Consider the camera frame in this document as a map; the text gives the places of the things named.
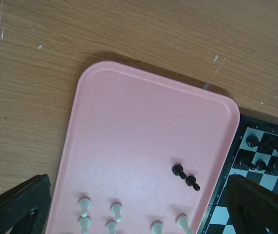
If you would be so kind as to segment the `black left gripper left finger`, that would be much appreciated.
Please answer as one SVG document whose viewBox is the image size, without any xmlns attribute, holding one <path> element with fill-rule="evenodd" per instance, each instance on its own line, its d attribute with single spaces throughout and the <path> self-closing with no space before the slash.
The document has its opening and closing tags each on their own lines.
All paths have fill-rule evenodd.
<svg viewBox="0 0 278 234">
<path fill-rule="evenodd" d="M 0 194 L 0 234 L 41 234 L 51 204 L 47 174 Z"/>
</svg>

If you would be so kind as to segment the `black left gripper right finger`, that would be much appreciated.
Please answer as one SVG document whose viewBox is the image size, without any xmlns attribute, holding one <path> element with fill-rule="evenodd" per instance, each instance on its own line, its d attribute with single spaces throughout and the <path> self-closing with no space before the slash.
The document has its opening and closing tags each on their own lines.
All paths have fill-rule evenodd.
<svg viewBox="0 0 278 234">
<path fill-rule="evenodd" d="M 230 175 L 226 206 L 238 234 L 278 234 L 278 194 L 241 176 Z"/>
</svg>

